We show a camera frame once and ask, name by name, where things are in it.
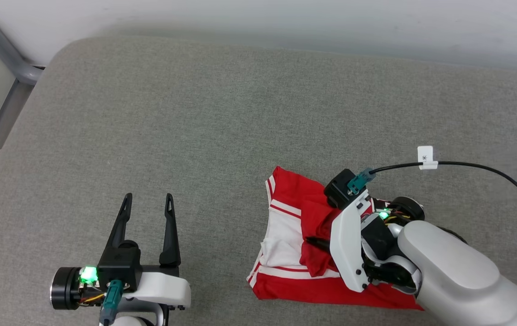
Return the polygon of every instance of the folded shirt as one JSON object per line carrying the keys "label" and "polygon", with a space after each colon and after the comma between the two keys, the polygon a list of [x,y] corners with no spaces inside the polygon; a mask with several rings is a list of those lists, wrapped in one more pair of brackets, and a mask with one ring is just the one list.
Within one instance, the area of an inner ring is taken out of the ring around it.
{"label": "folded shirt", "polygon": [[258,299],[421,310],[413,296],[386,283],[370,284],[361,293],[349,290],[331,255],[304,241],[310,236],[328,240],[339,214],[327,205],[322,184],[281,167],[265,184],[267,233],[246,278]]}

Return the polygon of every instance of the red and white garment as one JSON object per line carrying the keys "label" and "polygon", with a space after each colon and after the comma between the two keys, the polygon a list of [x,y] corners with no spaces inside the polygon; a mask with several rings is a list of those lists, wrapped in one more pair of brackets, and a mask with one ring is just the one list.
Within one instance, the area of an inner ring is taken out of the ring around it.
{"label": "red and white garment", "polygon": [[362,293],[349,290],[331,256],[304,242],[307,236],[329,239],[339,213],[326,204],[322,184],[281,167],[265,183],[267,233],[246,278],[258,299],[421,309],[412,296],[386,283]]}

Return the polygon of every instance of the white cable label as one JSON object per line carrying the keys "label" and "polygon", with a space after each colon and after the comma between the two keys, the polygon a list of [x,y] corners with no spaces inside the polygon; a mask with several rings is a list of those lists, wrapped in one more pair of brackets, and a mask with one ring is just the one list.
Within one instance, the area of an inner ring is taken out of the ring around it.
{"label": "white cable label", "polygon": [[438,168],[438,161],[434,161],[434,146],[418,146],[417,161],[423,162],[420,170],[434,170]]}

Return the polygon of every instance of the metal frame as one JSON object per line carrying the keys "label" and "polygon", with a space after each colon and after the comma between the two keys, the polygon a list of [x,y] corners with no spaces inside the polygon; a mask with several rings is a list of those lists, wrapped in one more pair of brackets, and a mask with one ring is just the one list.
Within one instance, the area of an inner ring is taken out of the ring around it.
{"label": "metal frame", "polygon": [[28,64],[0,30],[0,60],[22,83],[35,85],[43,70]]}

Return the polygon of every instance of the connector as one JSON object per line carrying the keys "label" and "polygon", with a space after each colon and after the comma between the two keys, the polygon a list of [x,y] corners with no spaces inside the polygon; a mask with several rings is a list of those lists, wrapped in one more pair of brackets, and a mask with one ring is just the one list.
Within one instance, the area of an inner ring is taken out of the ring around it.
{"label": "connector", "polygon": [[124,291],[124,283],[120,280],[110,282],[108,292],[105,293],[103,307],[100,312],[100,322],[102,325],[111,325],[114,323],[115,316],[118,314],[118,305],[122,300],[122,292]]}
{"label": "connector", "polygon": [[353,192],[353,194],[350,196],[359,194],[359,192],[365,187],[366,184],[375,179],[375,175],[369,173],[371,170],[371,168],[367,168],[356,177],[354,177],[351,181],[349,181],[347,187]]}

